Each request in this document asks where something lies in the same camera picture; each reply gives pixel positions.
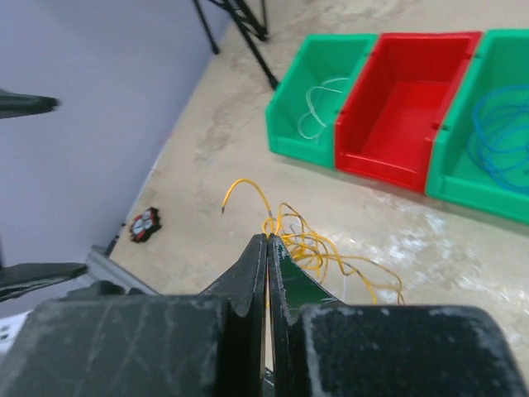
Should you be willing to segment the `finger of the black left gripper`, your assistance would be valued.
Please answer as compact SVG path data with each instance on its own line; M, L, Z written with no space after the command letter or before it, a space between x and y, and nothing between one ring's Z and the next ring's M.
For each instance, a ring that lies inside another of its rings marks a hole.
M0 118L14 118L53 112L60 105L57 98L13 93L1 90Z
M21 263L1 268L1 301L73 280L88 272L84 263Z

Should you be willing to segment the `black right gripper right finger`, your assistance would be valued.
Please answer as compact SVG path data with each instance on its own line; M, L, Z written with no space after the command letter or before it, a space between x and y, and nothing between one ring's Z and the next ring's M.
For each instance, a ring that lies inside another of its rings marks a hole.
M502 331L461 305L348 305L268 241L277 396L525 396Z

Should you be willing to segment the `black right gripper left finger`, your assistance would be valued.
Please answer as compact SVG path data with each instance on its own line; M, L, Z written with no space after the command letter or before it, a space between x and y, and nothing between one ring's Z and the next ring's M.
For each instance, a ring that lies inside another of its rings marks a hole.
M37 306L1 365L4 396L261 396L267 239L199 294L85 289Z

